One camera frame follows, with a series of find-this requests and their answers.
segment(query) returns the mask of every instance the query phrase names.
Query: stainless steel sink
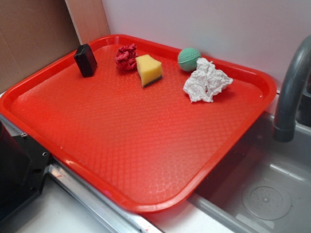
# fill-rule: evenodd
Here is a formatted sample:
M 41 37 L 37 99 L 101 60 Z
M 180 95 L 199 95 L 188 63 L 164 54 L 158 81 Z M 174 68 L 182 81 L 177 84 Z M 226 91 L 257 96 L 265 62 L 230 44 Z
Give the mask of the stainless steel sink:
M 272 139 L 264 113 L 190 200 L 237 232 L 311 232 L 311 128 Z

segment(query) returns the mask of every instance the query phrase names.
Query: crumpled red paper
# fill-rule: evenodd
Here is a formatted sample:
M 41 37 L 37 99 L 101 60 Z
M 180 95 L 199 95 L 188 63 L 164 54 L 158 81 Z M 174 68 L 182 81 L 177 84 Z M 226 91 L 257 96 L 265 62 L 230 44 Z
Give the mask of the crumpled red paper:
M 136 68 L 136 45 L 126 45 L 118 49 L 115 62 L 118 68 L 132 70 Z

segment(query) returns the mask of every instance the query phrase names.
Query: screw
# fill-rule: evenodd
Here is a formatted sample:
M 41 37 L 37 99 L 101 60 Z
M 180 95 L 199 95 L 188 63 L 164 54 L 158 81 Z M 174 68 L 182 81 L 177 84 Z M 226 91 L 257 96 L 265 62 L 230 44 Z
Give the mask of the screw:
M 20 136 L 21 136 L 22 138 L 26 139 L 26 138 L 28 137 L 28 134 L 22 133 Z

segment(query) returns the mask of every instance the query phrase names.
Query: white wall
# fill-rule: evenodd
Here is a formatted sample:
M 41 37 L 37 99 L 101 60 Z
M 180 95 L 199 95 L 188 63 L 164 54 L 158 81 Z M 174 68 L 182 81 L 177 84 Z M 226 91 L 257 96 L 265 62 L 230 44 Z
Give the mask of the white wall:
M 270 74 L 280 88 L 311 34 L 311 0 L 102 0 L 111 34 L 128 34 Z

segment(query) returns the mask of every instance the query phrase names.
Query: brown cardboard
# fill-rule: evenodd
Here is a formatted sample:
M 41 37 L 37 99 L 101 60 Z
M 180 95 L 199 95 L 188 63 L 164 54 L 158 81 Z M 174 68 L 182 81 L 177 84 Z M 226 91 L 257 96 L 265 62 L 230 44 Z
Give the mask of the brown cardboard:
M 81 44 L 109 35 L 102 0 L 65 0 Z
M 64 0 L 1 0 L 0 93 L 79 45 Z

